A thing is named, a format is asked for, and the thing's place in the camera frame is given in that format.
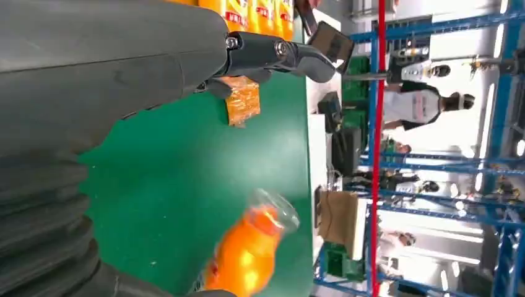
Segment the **screw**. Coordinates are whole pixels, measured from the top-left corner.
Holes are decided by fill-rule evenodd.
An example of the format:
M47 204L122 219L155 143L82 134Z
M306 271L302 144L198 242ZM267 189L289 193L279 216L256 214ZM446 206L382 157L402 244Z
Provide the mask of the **screw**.
M286 55L287 49L286 49L286 45L284 44L284 41L278 41L276 43L276 52L279 56Z
M226 38L226 48L228 50L235 50L239 47L239 41L235 37Z
M208 89L208 84L206 82L201 83L193 93L202 93Z

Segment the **black device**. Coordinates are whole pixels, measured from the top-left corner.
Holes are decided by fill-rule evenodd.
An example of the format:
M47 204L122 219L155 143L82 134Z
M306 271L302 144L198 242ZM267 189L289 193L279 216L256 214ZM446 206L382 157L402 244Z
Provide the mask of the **black device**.
M317 111L324 114L324 130L326 133L335 133L342 122L341 102L337 92L330 92L317 103Z
M361 157L361 129L341 128L332 134L332 165L343 176L352 176Z
M312 36L317 31L317 20L313 15L312 6L308 0L296 0L293 4L299 13L299 17L303 22L303 29L308 36Z
M337 72L346 74L355 43L326 22L320 22L308 44L323 53Z

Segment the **face mask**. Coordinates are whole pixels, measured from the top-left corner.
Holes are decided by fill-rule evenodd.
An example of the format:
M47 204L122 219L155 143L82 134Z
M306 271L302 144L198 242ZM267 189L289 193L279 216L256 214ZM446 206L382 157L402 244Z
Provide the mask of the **face mask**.
M465 106L465 95L460 93L459 99L458 99L458 110L464 109L464 106Z

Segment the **cardboard box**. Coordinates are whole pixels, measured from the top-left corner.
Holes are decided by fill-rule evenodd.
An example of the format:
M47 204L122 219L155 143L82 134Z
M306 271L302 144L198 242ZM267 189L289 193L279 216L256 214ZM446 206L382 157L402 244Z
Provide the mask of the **cardboard box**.
M322 192L319 235L330 243L343 244L349 257L363 255L367 202L354 192Z

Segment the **clear plastic bottle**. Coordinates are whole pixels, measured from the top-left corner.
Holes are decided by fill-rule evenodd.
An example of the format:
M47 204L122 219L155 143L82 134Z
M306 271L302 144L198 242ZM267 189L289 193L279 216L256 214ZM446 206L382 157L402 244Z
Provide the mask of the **clear plastic bottle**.
M241 219L224 235L203 270L200 290L226 290L237 297L260 292L271 279L277 247L299 218L283 197L258 189Z

